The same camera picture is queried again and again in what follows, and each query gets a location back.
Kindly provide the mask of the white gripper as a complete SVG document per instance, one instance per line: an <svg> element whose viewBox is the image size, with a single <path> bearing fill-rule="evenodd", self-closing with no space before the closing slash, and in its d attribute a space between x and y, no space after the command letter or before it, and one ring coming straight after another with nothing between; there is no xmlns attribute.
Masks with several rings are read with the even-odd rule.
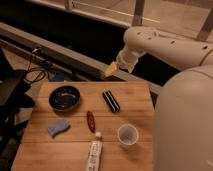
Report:
<svg viewBox="0 0 213 171"><path fill-rule="evenodd" d="M145 52L137 52L129 48L123 48L116 57L116 62L113 61L105 70L104 74L106 77L111 76L118 70L118 67L127 70L131 73L135 65L138 63L139 58L144 56Z"/></svg>

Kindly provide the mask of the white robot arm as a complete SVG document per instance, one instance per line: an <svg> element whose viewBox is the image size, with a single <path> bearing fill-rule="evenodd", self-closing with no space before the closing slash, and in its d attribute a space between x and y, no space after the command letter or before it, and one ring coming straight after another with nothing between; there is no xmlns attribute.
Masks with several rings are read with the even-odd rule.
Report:
<svg viewBox="0 0 213 171"><path fill-rule="evenodd" d="M162 87L153 124L154 171L213 171L213 42L133 26L106 70L131 71L149 53L179 70Z"/></svg>

